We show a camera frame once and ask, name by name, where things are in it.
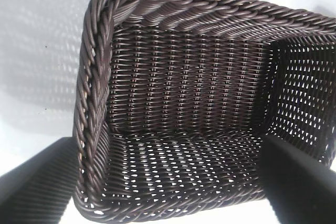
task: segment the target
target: white background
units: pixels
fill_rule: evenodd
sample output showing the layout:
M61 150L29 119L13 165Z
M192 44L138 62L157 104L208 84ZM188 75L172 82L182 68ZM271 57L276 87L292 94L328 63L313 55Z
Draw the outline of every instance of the white background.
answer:
M263 0L335 17L336 0ZM0 0L0 175L72 131L89 0ZM268 201L151 223L278 223ZM70 202L61 223L92 223Z

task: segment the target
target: basket bottom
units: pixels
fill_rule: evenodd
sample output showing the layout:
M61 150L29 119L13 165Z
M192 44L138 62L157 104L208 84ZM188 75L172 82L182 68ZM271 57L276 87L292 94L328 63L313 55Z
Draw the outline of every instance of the basket bottom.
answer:
M95 221L147 221L264 197L252 131L112 133Z

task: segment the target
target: brown wicker basket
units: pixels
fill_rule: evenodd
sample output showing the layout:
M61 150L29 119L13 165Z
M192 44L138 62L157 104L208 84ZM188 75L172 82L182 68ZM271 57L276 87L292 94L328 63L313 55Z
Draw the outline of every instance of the brown wicker basket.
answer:
M256 0L91 0L75 204L98 222L264 198L260 135L335 157L336 20Z

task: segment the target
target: white tabletop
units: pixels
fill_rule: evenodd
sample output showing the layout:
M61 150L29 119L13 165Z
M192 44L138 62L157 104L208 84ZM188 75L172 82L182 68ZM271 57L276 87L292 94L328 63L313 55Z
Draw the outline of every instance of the white tabletop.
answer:
M336 0L263 0L335 16ZM0 0L0 175L72 131L89 0ZM151 223L278 223L255 201ZM92 223L69 204L61 223Z

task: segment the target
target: woven plastic basket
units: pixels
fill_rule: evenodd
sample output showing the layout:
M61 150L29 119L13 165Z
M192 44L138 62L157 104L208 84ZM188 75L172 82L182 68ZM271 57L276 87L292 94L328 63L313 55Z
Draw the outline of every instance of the woven plastic basket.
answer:
M75 204L98 222L264 198L260 135L335 157L336 20L257 0L91 0Z

